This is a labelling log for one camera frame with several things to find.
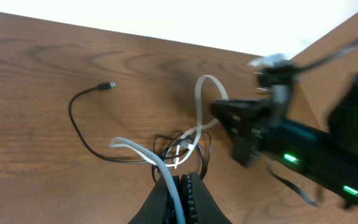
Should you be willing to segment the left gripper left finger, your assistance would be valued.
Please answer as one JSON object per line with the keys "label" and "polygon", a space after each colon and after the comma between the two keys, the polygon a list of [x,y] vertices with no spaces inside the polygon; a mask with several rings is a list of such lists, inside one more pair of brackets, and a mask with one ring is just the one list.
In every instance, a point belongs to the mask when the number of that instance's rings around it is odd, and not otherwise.
{"label": "left gripper left finger", "polygon": [[173,199],[163,177],[155,183],[129,224],[177,224]]}

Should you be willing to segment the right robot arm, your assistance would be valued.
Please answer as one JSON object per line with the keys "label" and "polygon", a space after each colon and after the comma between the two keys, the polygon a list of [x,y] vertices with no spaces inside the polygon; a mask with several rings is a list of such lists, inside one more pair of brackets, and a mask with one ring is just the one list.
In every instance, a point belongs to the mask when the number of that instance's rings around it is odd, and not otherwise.
{"label": "right robot arm", "polygon": [[235,147],[232,158],[248,166],[266,154],[289,169],[358,205],[358,74],[328,118],[324,132],[282,117],[269,121],[273,107],[262,100],[216,100],[211,113]]}

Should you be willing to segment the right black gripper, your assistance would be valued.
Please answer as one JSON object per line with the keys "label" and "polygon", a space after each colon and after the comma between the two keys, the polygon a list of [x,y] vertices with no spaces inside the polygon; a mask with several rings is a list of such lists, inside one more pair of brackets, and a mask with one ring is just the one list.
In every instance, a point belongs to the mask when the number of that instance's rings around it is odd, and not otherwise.
{"label": "right black gripper", "polygon": [[287,115],[288,107],[288,102],[272,100],[216,100],[209,109],[234,143],[231,157],[249,167],[260,157],[264,139]]}

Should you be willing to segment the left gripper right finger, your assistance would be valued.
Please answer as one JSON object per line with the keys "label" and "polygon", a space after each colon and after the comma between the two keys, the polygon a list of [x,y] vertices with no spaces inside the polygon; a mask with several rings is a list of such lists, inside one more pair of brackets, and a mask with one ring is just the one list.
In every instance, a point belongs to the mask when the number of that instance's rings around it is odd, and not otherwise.
{"label": "left gripper right finger", "polygon": [[180,200],[187,224],[231,224],[196,172],[180,179]]}

